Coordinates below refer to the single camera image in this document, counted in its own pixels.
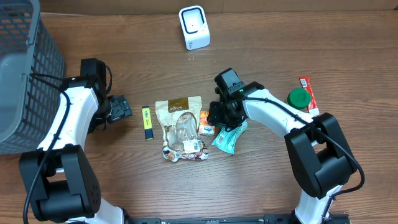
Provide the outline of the yellow glue stick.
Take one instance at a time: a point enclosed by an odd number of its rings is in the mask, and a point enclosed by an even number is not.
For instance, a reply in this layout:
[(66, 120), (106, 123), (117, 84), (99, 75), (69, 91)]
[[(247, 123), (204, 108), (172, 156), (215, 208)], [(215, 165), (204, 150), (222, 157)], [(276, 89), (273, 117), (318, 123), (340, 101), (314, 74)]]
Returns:
[(145, 138), (146, 140), (152, 140), (154, 138), (154, 135), (153, 135), (150, 108), (148, 106), (142, 107), (142, 118), (144, 123)]

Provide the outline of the teal wet wipes packet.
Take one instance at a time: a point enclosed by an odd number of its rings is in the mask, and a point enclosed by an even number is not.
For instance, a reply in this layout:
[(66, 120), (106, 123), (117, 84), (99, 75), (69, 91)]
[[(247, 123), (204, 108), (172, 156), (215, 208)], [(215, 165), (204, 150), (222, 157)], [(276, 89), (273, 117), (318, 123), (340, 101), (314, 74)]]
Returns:
[(248, 123), (244, 121), (240, 126), (234, 130), (227, 132), (225, 128), (221, 128), (220, 133), (211, 143), (212, 146), (216, 146), (219, 150), (228, 154), (234, 155), (236, 141), (242, 135), (248, 127)]

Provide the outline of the orange tissue packet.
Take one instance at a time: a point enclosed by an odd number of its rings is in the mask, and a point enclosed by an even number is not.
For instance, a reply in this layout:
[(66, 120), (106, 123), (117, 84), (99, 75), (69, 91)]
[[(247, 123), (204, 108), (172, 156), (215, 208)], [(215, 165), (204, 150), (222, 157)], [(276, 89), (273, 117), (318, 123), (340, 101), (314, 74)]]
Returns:
[(215, 127), (208, 122), (208, 115), (208, 111), (200, 111), (200, 126), (198, 133), (204, 136), (213, 136), (215, 134)]

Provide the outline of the brown white snack pouch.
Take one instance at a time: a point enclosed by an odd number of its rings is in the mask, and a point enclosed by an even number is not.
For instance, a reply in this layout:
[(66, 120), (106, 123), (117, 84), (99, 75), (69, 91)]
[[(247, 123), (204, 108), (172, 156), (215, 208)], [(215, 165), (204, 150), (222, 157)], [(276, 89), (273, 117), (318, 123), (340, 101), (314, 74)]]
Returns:
[(163, 131), (162, 154), (165, 159), (172, 162), (208, 159), (207, 147), (198, 133), (201, 109), (200, 96), (155, 103), (156, 117)]

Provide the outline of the green lid jar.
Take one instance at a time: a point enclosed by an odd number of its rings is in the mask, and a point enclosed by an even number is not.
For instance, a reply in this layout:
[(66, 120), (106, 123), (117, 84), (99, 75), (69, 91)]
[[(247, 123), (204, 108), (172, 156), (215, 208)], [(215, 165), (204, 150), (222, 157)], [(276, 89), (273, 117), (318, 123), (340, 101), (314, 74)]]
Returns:
[(302, 110), (309, 104), (310, 95), (303, 88), (296, 88), (288, 94), (286, 102), (291, 107), (297, 110)]

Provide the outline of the red snack stick packet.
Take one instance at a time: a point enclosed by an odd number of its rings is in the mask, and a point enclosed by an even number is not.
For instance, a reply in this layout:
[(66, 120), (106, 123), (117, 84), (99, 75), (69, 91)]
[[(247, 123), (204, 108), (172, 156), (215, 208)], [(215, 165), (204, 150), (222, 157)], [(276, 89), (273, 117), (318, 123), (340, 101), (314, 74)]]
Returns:
[(299, 78), (299, 80), (300, 80), (300, 84), (301, 84), (302, 88), (304, 90), (306, 90), (308, 92), (308, 94), (310, 95), (310, 102), (307, 105), (308, 112), (312, 115), (319, 116), (320, 110), (318, 108), (317, 101), (316, 101), (315, 95), (313, 93), (310, 77), (302, 76)]

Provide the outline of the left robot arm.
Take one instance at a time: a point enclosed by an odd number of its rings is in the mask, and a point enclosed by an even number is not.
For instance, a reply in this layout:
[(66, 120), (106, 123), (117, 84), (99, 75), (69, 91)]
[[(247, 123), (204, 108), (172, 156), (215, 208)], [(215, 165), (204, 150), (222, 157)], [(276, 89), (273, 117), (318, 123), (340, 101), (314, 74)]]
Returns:
[(81, 60), (80, 75), (50, 83), (51, 75), (30, 77), (54, 88), (60, 103), (52, 125), (36, 151), (24, 152), (19, 170), (27, 191), (22, 219), (32, 211), (41, 222), (132, 223), (128, 212), (101, 196), (98, 179), (85, 156), (88, 134), (132, 116), (123, 96), (110, 95), (113, 74), (97, 58)]

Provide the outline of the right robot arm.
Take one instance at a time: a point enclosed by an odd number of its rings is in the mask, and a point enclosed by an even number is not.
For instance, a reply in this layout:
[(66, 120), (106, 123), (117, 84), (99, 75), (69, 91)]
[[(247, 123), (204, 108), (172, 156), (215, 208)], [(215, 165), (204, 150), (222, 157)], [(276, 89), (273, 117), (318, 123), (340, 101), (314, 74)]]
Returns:
[(227, 131), (245, 120), (257, 121), (285, 141), (295, 180), (302, 189), (290, 214), (268, 214), (262, 223), (349, 223), (348, 215), (330, 212), (342, 194), (360, 189), (343, 186), (355, 172), (364, 172), (354, 158), (337, 119), (330, 113), (315, 116), (274, 97), (258, 82), (246, 84), (228, 68), (215, 77), (218, 101), (210, 103), (208, 121)]

